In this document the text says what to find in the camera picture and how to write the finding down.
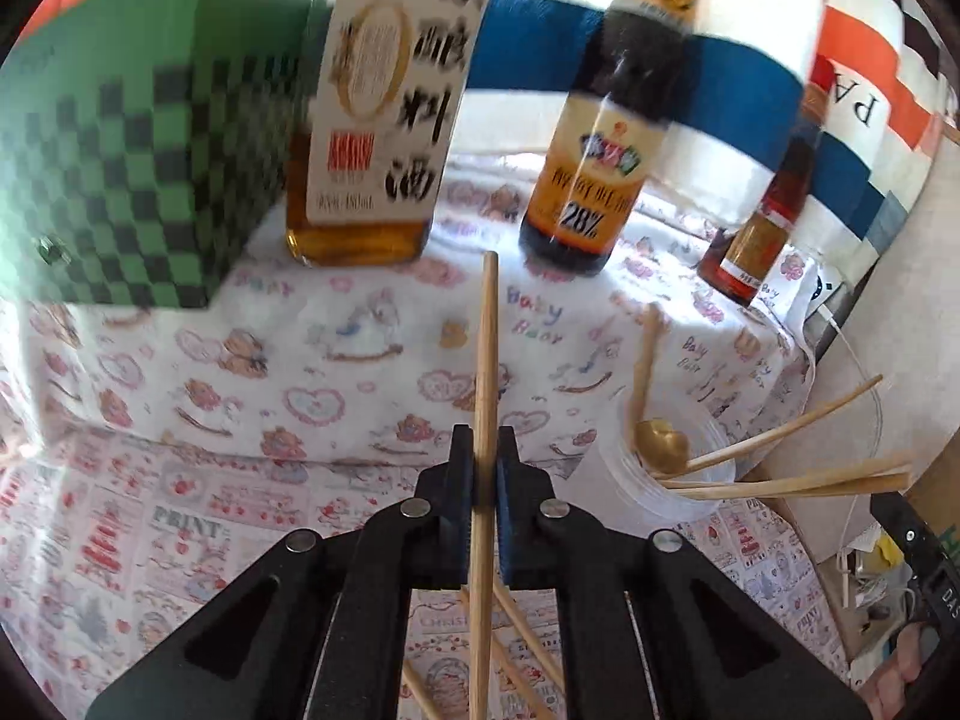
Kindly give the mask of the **person's right hand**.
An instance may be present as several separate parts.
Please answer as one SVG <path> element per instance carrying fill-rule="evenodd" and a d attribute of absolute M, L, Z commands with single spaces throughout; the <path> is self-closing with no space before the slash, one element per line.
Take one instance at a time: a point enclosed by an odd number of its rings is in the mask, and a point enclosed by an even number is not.
<path fill-rule="evenodd" d="M 872 720 L 895 718 L 907 703 L 907 687 L 919 678 L 939 645 L 939 634 L 929 624 L 912 622 L 896 636 L 892 655 L 859 690 Z"/>

